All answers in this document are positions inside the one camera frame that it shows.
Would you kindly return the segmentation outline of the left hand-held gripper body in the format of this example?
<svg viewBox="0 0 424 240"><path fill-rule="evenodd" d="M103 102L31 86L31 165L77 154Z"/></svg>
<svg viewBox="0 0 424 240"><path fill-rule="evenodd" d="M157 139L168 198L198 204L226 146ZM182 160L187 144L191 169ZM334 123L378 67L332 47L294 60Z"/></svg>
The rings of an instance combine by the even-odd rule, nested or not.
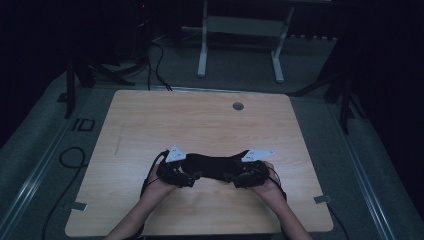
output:
<svg viewBox="0 0 424 240"><path fill-rule="evenodd" d="M192 187L198 179L196 175L185 173L181 170L186 154L177 145L165 151L164 159L159 163L157 176L163 182L182 187Z"/></svg>

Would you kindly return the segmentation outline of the white desk frame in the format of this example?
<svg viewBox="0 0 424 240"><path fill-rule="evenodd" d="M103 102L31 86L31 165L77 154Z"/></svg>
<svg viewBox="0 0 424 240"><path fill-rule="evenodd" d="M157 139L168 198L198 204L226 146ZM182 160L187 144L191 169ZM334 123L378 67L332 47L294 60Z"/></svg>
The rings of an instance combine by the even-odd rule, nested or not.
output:
<svg viewBox="0 0 424 240"><path fill-rule="evenodd" d="M207 70L209 33L225 33L246 36L265 36L278 39L278 44L271 54L275 81L283 83L285 81L280 55L287 37L287 33L294 14L294 7L289 7L284 20L263 20L253 18L239 18L229 16L218 16L209 14L209 1L202 0L202 26L201 26L201 48L198 61L197 76L205 77Z"/></svg>

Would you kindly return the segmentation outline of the person's right hand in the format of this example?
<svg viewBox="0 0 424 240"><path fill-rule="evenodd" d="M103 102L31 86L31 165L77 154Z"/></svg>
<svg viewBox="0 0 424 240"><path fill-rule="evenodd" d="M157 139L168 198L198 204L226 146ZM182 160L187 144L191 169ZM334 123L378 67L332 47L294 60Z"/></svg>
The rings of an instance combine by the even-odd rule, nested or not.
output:
<svg viewBox="0 0 424 240"><path fill-rule="evenodd" d="M286 200L286 197L276 176L274 166L267 161L264 164L269 175L262 185L251 187L251 190L268 206L282 203Z"/></svg>

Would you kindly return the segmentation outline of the metal floor rail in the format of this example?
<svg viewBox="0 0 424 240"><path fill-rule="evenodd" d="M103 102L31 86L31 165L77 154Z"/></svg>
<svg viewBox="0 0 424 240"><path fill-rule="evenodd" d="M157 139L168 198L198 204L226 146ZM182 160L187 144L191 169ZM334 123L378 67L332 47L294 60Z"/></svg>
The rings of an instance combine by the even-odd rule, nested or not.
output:
<svg viewBox="0 0 424 240"><path fill-rule="evenodd" d="M342 142L347 148L349 155L349 163L351 164L352 171L355 175L356 181L359 185L364 201L367 205L368 211L374 222L375 228L380 236L381 240L397 240L391 225L386 217L385 211L381 205L381 202L366 174L366 171L362 165L362 161L355 149L353 141L349 134L345 133L339 124L336 108L332 105L328 105L327 109L332 118L332 121L336 124L336 129L341 135Z"/></svg>
<svg viewBox="0 0 424 240"><path fill-rule="evenodd" d="M90 94L89 89L79 89L76 107L67 115L67 105L57 101L59 93L47 91L0 148L0 240L10 239Z"/></svg>

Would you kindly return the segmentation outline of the black metal stand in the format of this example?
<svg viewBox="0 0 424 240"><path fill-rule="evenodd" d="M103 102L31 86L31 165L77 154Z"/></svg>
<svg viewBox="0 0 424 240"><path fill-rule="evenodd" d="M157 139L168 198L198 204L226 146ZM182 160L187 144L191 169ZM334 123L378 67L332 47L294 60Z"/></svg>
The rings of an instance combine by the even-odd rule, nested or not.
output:
<svg viewBox="0 0 424 240"><path fill-rule="evenodd" d="M353 112L350 106L353 106L360 116L365 116L364 112L351 96L352 83L353 78L350 74L336 73L329 77L321 78L300 90L287 93L287 96L301 97L323 87L324 85L329 85L328 89L324 93L323 99L326 103L331 104L334 104L338 99L341 99L339 125L344 134L349 134L348 120L353 117Z"/></svg>
<svg viewBox="0 0 424 240"><path fill-rule="evenodd" d="M119 69L110 70L103 64L94 61L87 56L79 56L69 58L66 64L66 92L61 94L58 98L59 102L66 103L66 113L64 118L69 119L76 108L76 80L78 78L84 87L92 88L95 85L93 71L100 72L107 79L110 79L118 84L126 86L134 86L134 83L124 80L123 77L127 74L133 73L141 68L140 63Z"/></svg>

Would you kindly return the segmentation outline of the person's left hand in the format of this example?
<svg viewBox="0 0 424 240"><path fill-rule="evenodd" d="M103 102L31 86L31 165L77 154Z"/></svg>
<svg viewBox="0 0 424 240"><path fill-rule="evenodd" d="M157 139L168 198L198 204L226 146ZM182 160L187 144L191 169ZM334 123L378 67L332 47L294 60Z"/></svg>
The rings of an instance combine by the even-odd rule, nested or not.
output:
<svg viewBox="0 0 424 240"><path fill-rule="evenodd" d="M162 181L157 175L158 165L153 167L151 174L148 177L147 186L144 190L143 196L158 203L165 199L173 190L176 189L175 185L170 185Z"/></svg>

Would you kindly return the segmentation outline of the black sock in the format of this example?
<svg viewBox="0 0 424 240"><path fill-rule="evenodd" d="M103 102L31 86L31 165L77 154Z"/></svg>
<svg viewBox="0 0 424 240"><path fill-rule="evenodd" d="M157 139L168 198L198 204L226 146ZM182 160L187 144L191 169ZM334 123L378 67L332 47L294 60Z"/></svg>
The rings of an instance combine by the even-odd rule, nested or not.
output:
<svg viewBox="0 0 424 240"><path fill-rule="evenodd" d="M198 161L202 176L219 181L225 181L222 173L231 173L235 176L243 172L241 159L247 154L247 150L229 157L203 157Z"/></svg>
<svg viewBox="0 0 424 240"><path fill-rule="evenodd" d="M182 170L188 174L226 181L237 173L236 165L227 157L210 157L200 154L187 154Z"/></svg>

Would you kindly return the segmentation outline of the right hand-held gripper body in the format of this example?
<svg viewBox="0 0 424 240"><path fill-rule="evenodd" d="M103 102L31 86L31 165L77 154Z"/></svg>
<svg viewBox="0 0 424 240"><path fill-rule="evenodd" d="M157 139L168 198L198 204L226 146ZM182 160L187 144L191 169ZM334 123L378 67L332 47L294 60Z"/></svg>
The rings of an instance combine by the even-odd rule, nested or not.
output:
<svg viewBox="0 0 424 240"><path fill-rule="evenodd" d="M249 149L235 160L237 171L232 177L236 188L249 188L263 185L269 177L269 169L264 159L275 154L272 150Z"/></svg>

